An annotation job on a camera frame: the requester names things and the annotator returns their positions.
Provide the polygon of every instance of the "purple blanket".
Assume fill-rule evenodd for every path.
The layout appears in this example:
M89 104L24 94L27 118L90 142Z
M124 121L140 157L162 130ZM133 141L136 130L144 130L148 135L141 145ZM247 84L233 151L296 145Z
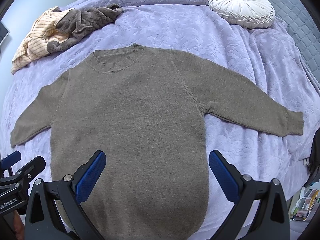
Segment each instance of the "purple blanket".
M313 135L320 127L320 95L304 70L305 63L286 31L285 22L276 19L268 29L243 29L229 25L211 11L208 0L79 0L68 8L85 9L109 3L124 8L115 24L96 30L63 53L32 62L14 75L1 119L2 157L12 152L10 131L15 121L43 86L96 49L114 49L136 42L184 50L212 60L246 76L288 109L302 111L304 134L284 138L205 116L207 154L218 149L242 174L250 174L254 179L280 179L287 198L299 190L308 178L307 169L302 167L295 174L292 167L310 155ZM15 170L41 155L47 162L41 177L45 181L51 179L50 132L45 130L16 148L22 152L22 161ZM209 239L232 207L211 172L209 180L207 215L202 227L190 239Z

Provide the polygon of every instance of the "round pillow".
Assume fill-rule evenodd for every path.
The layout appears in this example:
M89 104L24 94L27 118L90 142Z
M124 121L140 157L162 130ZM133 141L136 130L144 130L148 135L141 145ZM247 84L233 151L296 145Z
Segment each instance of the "round pillow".
M268 28L275 10L268 0L209 0L209 7L230 24L244 28Z

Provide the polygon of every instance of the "bed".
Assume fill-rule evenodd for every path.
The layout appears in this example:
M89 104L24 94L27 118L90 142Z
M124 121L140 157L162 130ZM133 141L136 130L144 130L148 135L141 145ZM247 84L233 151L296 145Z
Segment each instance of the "bed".
M269 0L276 20L267 30L229 25L211 11L208 0L78 0L62 8L88 8L118 3L124 13L65 52L29 64L14 75L3 109L1 157L13 150L10 131L39 90L96 49L114 49L133 42L149 47L179 49L236 71L293 111L304 114L304 134L283 138L205 116L207 156L218 149L242 174L255 180L278 178L286 199L308 179L303 159L309 157L313 135L320 127L320 35L299 0ZM41 155L47 167L40 177L51 180L50 133L44 130L15 149L22 160L14 170ZM209 203L201 228L189 239L209 239L232 208L214 175L209 175ZM252 207L244 226L254 217Z

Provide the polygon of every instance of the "ribbed neckline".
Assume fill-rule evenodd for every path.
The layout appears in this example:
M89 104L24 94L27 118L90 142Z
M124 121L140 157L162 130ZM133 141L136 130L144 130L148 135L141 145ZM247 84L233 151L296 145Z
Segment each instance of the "ribbed neckline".
M86 62L91 68L100 73L117 72L132 65L139 57L141 57L143 51L144 46L136 43L119 49L95 50L86 58ZM108 63L108 56L124 53L130 54L121 61Z

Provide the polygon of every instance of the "sweater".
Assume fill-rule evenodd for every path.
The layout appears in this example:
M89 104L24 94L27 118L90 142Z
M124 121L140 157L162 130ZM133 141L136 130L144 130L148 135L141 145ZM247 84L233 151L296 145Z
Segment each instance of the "sweater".
M63 42L68 35L55 32L56 24L71 10L61 11L58 6L46 10L33 23L31 30L17 48L13 59L11 73L14 74L30 62L47 56L48 41Z
M107 166L82 203L102 235L185 240L208 205L206 113L277 136L303 133L302 112L246 77L188 52L133 44L96 50L43 87L11 145L51 127L53 180L104 151Z

